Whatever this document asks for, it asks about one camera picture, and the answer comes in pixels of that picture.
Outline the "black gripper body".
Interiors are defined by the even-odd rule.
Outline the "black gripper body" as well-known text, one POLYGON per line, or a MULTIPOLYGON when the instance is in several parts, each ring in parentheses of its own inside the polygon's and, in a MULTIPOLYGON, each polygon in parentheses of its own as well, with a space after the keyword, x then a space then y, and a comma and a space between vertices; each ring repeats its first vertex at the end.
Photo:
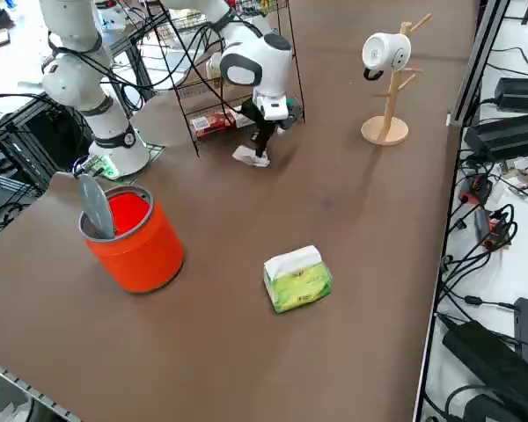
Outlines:
POLYGON ((240 113, 245 115, 249 120, 253 121, 256 128, 261 132, 274 132, 276 123, 273 120, 266 120, 263 112, 254 104, 251 98, 246 99, 241 104, 240 113))

